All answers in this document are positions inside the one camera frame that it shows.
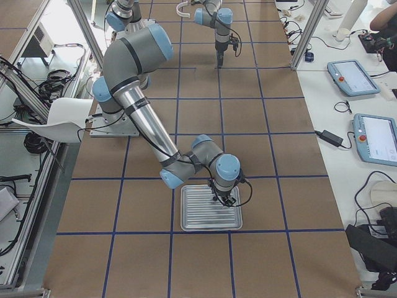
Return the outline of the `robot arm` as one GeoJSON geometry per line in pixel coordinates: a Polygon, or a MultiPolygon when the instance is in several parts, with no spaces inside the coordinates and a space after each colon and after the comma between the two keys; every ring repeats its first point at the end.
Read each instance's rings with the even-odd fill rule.
{"type": "Polygon", "coordinates": [[[104,55],[99,103],[114,100],[116,108],[131,120],[149,143],[162,169],[160,176],[171,189],[205,168],[208,185],[215,200],[227,207],[237,207],[232,189],[244,182],[241,165],[234,155],[225,153],[209,136],[199,135],[191,150],[181,154],[140,88],[139,76],[156,70],[173,56],[166,31],[159,24],[147,27],[114,41],[104,55]]]}
{"type": "MultiPolygon", "coordinates": [[[[189,4],[201,4],[202,7],[195,10],[194,22],[198,25],[212,28],[215,31],[215,49],[217,67],[223,66],[224,53],[231,45],[236,57],[241,54],[242,42],[239,34],[232,29],[233,11],[223,7],[222,1],[183,1],[176,6],[176,14],[181,18],[189,18],[188,12],[182,12],[181,8],[189,4]]],[[[105,14],[105,21],[114,31],[114,38],[127,37],[145,27],[152,27],[156,38],[161,45],[167,38],[159,33],[159,24],[153,20],[142,18],[138,1],[113,1],[109,11],[105,14]]]]}

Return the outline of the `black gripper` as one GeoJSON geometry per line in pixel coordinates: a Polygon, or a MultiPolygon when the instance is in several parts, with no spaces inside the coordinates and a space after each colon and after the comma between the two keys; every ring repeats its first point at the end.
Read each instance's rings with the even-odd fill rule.
{"type": "Polygon", "coordinates": [[[224,52],[227,51],[228,46],[231,45],[233,47],[235,57],[239,56],[238,47],[239,47],[239,39],[238,38],[230,38],[227,42],[215,42],[216,49],[216,60],[217,60],[217,69],[221,69],[223,67],[223,59],[224,52]]]}
{"type": "Polygon", "coordinates": [[[231,195],[231,192],[219,191],[213,183],[208,183],[211,190],[213,201],[218,201],[221,205],[226,207],[236,207],[237,200],[231,195]]]}

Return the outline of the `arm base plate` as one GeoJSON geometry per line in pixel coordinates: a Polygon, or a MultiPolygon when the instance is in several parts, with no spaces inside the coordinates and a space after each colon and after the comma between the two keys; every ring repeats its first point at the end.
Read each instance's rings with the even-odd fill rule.
{"type": "Polygon", "coordinates": [[[106,114],[100,106],[97,106],[95,114],[100,114],[100,116],[93,118],[92,130],[89,132],[91,137],[139,136],[138,130],[123,110],[115,114],[106,114]]]}

